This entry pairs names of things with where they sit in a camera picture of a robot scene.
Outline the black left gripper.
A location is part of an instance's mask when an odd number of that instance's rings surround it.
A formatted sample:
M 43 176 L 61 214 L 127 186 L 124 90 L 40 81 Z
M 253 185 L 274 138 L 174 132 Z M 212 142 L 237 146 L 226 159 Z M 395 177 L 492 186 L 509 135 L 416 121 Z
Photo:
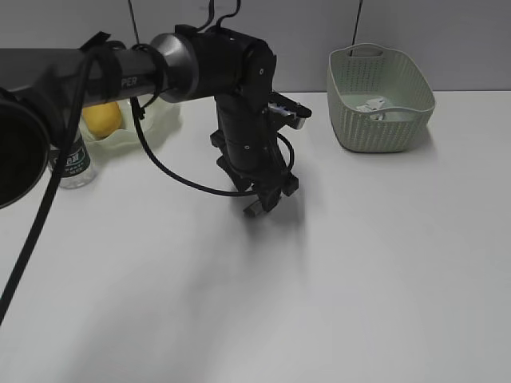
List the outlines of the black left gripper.
M 251 189 L 255 193 L 256 200 L 263 205 L 264 213 L 270 212 L 278 205 L 281 195 L 290 196 L 299 188 L 299 179 L 289 171 L 285 171 L 283 175 L 266 172 L 261 176 L 241 176 L 234 171 L 224 156 L 218 158 L 216 164 L 227 173 L 238 192 L 248 192 Z

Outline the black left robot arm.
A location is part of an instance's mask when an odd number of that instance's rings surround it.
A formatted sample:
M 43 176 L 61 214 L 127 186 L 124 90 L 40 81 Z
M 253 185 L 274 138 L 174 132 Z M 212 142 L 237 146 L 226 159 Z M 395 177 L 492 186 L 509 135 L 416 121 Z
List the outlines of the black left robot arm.
M 235 195 L 255 195 L 248 215 L 271 211 L 299 181 L 284 158 L 283 126 L 300 128 L 309 109 L 276 93 L 269 45 L 221 26 L 178 25 L 148 44 L 126 48 L 99 33 L 78 49 L 1 51 L 1 204 L 21 199 L 40 179 L 51 148 L 61 148 L 81 107 L 148 96 L 176 104 L 216 102 L 211 136 L 217 164 Z

